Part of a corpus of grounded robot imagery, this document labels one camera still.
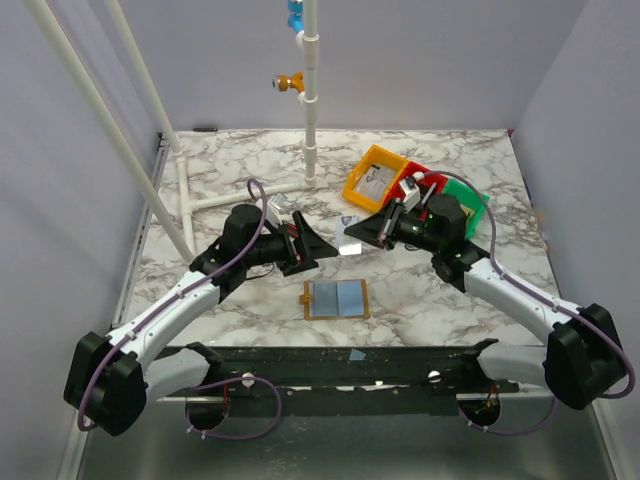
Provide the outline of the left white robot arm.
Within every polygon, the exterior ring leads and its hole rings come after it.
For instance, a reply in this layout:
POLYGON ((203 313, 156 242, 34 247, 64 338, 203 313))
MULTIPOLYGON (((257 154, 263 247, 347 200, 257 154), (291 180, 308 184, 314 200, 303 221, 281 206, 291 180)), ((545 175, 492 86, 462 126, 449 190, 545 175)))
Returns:
POLYGON ((337 256, 337 249, 301 212, 292 218, 292 224, 283 223, 266 205, 233 207, 221 236, 167 294, 122 327, 105 335, 85 334, 76 344, 63 392, 77 411, 78 429, 120 435, 148 402, 199 387, 212 377, 218 362, 201 345, 166 358, 159 355, 194 320, 237 290, 251 268, 272 264, 283 276, 291 276, 337 256))

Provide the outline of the mustard yellow card holder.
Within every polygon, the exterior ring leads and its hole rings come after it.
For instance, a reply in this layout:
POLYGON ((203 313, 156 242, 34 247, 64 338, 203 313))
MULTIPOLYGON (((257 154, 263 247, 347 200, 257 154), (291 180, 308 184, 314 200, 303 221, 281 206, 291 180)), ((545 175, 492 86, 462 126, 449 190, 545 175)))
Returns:
POLYGON ((299 303, 307 321, 370 317, 369 295, 364 279, 307 280, 299 303))

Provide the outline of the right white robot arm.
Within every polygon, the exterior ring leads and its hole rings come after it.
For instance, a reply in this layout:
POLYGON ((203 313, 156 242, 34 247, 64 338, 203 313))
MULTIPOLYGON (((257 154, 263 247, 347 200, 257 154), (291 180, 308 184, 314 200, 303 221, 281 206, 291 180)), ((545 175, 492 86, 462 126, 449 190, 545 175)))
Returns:
POLYGON ((444 283, 488 302, 539 340, 537 346, 481 343, 471 362, 486 378, 545 387, 564 405, 582 410, 629 375, 606 309, 580 307, 509 274, 467 239, 466 215, 454 196, 432 197, 428 210, 421 221, 392 200, 345 233, 380 249, 403 243, 431 253, 444 283))

